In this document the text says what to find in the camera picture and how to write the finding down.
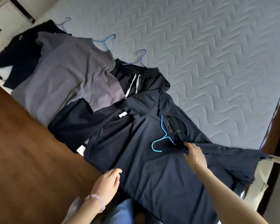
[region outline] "quilted mattress surface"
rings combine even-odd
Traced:
[[[159,67],[168,93],[217,144],[259,149],[280,99],[280,0],[59,0],[52,19]],[[103,44],[97,44],[103,50]]]

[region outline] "gray t-shirt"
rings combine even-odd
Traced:
[[[44,126],[79,98],[94,112],[125,98],[110,74],[115,67],[111,51],[100,50],[91,38],[39,32],[36,42],[42,45],[38,65],[12,97]]]

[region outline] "clothing label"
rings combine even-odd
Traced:
[[[77,152],[81,155],[81,156],[84,156],[84,151],[85,151],[85,146],[82,145],[80,146],[78,149],[77,149]]]
[[[127,115],[127,112],[123,112],[121,113],[120,115],[118,115],[120,118],[123,117],[123,116],[126,116]]]

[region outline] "bed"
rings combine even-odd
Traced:
[[[146,49],[143,62],[159,67],[212,142],[265,143],[280,103],[280,0],[59,0],[36,24],[66,17],[76,37],[115,33],[115,58],[133,62]]]

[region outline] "hand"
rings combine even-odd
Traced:
[[[184,154],[188,165],[194,173],[196,173],[197,168],[206,168],[208,167],[204,154],[201,151],[200,147],[197,147],[195,144],[190,144],[185,142],[185,146],[189,149],[189,155]]]
[[[105,205],[110,203],[119,187],[119,173],[122,173],[122,170],[117,168],[107,171],[105,174],[99,177],[99,179],[94,183],[91,195],[97,194],[100,196]]]

